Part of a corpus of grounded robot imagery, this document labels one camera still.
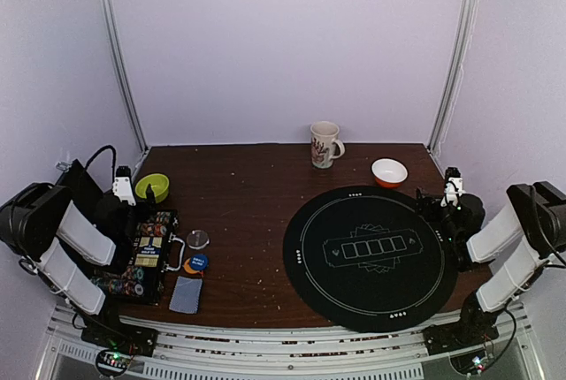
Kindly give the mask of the blue small blind button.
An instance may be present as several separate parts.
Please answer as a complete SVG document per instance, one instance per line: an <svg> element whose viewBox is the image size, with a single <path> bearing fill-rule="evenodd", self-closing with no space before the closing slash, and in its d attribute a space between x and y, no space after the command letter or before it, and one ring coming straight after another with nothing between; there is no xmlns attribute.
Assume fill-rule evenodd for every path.
<svg viewBox="0 0 566 380"><path fill-rule="evenodd" d="M209 260L204 254L193 255L189 260L189 267L194 271L203 271L208 267Z"/></svg>

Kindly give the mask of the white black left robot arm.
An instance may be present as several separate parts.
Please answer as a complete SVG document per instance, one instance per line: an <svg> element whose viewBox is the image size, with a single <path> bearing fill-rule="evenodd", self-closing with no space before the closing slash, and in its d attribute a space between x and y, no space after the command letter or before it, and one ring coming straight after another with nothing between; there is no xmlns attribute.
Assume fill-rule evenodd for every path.
<svg viewBox="0 0 566 380"><path fill-rule="evenodd" d="M114 163L112 189L103 192L89 166L74 161L56 183L34 182L2 205L1 241L82 318L83 339L138 350L144 332L120 321L110 290L93 280L124 274L133 256L132 172Z"/></svg>

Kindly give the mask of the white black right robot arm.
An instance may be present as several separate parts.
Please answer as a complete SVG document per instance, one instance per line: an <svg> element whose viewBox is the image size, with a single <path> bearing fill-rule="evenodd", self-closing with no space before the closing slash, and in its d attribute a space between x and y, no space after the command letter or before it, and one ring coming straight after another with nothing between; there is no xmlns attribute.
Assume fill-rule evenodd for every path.
<svg viewBox="0 0 566 380"><path fill-rule="evenodd" d="M498 338L495 323L511 301L526 293L543 270L565 267L565 194L548 181L515 184L506 194L507 203L489 222L482 201L462 191L454 179L447 181L437 201L417 197L420 211L439 222L457 269L469 270L511 251L493 276L465 299L456 322L424 330L431 354Z"/></svg>

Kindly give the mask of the orange big blind button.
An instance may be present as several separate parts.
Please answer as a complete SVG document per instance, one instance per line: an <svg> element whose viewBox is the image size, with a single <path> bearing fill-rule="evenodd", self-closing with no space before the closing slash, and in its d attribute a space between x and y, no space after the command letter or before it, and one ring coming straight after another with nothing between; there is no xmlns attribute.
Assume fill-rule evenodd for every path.
<svg viewBox="0 0 566 380"><path fill-rule="evenodd" d="M203 273L203 270L200 267L195 268L192 265L191 259L186 259L186 261L183 264L183 269L184 269L184 271L186 271L187 274L190 274L190 275L196 275L196 274L202 275L202 273Z"/></svg>

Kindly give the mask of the clear dealer button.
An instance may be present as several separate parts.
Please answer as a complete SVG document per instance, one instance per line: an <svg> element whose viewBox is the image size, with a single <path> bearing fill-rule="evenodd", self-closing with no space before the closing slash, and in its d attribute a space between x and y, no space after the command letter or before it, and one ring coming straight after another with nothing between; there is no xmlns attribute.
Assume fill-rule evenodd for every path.
<svg viewBox="0 0 566 380"><path fill-rule="evenodd" d="M187 246L194 250L204 249L209 243L209 234L203 230L193 230L187 236Z"/></svg>

